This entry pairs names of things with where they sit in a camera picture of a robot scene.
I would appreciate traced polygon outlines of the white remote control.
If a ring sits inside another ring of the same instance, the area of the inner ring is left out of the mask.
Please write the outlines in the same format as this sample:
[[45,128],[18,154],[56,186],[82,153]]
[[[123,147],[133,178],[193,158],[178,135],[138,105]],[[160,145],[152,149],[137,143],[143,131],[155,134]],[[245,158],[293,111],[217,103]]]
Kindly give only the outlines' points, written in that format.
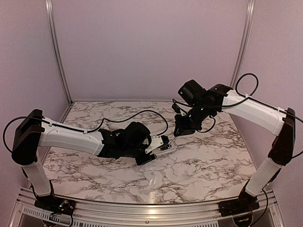
[[155,154],[157,157],[160,157],[160,156],[164,156],[164,155],[167,155],[171,152],[174,152],[176,150],[176,145],[175,145],[175,142],[170,142],[169,144],[167,145],[163,145],[159,148],[156,148],[155,150],[153,150],[153,154]]

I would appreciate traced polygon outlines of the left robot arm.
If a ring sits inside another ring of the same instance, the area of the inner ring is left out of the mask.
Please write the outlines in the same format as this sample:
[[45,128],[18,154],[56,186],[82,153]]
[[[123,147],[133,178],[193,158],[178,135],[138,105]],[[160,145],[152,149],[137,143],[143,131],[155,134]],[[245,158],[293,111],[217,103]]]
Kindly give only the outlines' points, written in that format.
[[162,144],[160,136],[151,136],[149,129],[139,122],[115,131],[89,131],[44,118],[42,111],[35,109],[16,128],[11,156],[22,166],[37,200],[49,210],[56,210],[60,200],[54,195],[36,153],[38,147],[77,150],[102,158],[131,157],[137,165],[143,165],[155,159],[153,151]]

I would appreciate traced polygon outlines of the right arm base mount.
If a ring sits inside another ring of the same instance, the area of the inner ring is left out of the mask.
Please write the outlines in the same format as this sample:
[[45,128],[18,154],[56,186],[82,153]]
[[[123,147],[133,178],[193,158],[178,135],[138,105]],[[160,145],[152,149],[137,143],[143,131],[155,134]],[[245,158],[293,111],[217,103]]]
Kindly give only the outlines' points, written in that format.
[[218,203],[218,207],[221,216],[226,217],[257,210],[260,208],[260,205],[257,201],[248,204],[246,201],[234,199],[221,201]]

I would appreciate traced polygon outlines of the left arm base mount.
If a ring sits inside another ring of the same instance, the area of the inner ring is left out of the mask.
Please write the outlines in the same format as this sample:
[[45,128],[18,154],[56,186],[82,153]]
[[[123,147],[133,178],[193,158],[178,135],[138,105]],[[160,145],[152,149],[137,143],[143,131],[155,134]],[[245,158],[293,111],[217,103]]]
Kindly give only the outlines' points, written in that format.
[[35,201],[35,207],[51,211],[55,214],[72,215],[74,213],[75,205],[76,202],[74,200],[60,197],[38,197]]

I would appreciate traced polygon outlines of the front aluminium rail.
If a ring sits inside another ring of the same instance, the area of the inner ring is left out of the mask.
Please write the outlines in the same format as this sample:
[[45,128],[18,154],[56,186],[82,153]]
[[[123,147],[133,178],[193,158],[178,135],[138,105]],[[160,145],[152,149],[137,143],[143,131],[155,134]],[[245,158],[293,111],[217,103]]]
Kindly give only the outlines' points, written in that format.
[[10,227],[283,227],[273,191],[261,193],[246,212],[226,210],[234,198],[180,204],[128,204],[74,201],[73,214],[54,213],[35,206],[31,189],[22,188]]

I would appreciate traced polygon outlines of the right aluminium frame post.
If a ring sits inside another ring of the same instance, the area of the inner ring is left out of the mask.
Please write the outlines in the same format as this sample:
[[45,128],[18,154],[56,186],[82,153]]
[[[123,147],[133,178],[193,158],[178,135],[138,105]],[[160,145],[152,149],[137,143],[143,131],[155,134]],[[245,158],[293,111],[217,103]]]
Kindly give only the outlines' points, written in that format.
[[249,0],[247,4],[247,9],[245,13],[245,20],[244,20],[244,27],[242,32],[242,38],[240,42],[240,47],[238,51],[238,55],[236,58],[235,67],[232,73],[232,78],[230,81],[230,87],[235,88],[236,83],[240,77],[240,72],[243,64],[244,55],[249,43],[250,33],[251,33],[251,27],[253,23],[253,15],[255,10],[255,0]]

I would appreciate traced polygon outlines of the aluminium frame post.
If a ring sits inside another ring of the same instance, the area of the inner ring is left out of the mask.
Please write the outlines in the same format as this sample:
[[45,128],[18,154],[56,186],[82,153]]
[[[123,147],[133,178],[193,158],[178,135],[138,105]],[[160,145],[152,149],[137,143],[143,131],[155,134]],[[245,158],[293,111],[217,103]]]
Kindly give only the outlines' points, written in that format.
[[242,38],[240,42],[240,47],[238,51],[238,55],[236,58],[235,67],[232,73],[232,78],[230,81],[230,87],[235,88],[236,83],[240,77],[240,72],[243,64],[244,55],[249,43],[250,33],[251,33],[251,27],[253,23],[253,15],[255,10],[255,0],[249,0],[247,4],[247,9],[245,13],[245,20],[244,20],[244,27],[242,32]]
[[64,66],[62,63],[62,58],[61,58],[61,53],[60,53],[60,48],[59,48],[59,43],[58,43],[58,38],[57,38],[57,32],[56,32],[56,26],[55,26],[55,19],[54,19],[54,12],[53,12],[53,1],[52,0],[46,0],[45,1],[45,6],[46,6],[46,12],[47,12],[47,17],[48,17],[48,22],[49,22],[49,27],[50,27],[50,34],[51,34],[51,40],[52,40],[52,45],[53,45],[53,51],[55,55],[55,61],[57,64],[58,72],[59,72],[59,77],[60,81],[62,84],[63,92],[66,98],[66,101],[68,105],[72,105],[73,101],[71,98],[70,90],[68,88],[68,83],[67,83],[67,78],[65,75],[64,71]]

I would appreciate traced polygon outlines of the left aluminium frame post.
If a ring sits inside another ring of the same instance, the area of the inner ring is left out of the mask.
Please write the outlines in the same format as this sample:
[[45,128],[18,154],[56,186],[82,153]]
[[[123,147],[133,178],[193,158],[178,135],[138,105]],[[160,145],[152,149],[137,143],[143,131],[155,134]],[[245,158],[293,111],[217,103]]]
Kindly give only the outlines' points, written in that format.
[[72,105],[73,101],[71,98],[70,90],[68,88],[68,83],[67,83],[67,78],[65,75],[64,71],[64,66],[62,63],[62,58],[61,58],[61,53],[60,53],[60,48],[59,48],[59,43],[58,43],[58,38],[57,38],[57,32],[56,32],[56,26],[55,26],[55,19],[54,19],[54,12],[53,12],[53,1],[52,0],[46,0],[45,1],[45,6],[46,6],[46,12],[47,12],[47,17],[48,17],[48,22],[49,22],[49,27],[50,27],[50,34],[51,34],[51,40],[52,40],[52,45],[53,45],[53,51],[55,55],[55,61],[57,64],[58,72],[59,72],[59,77],[60,81],[62,84],[63,92],[66,98],[66,101],[68,105]]

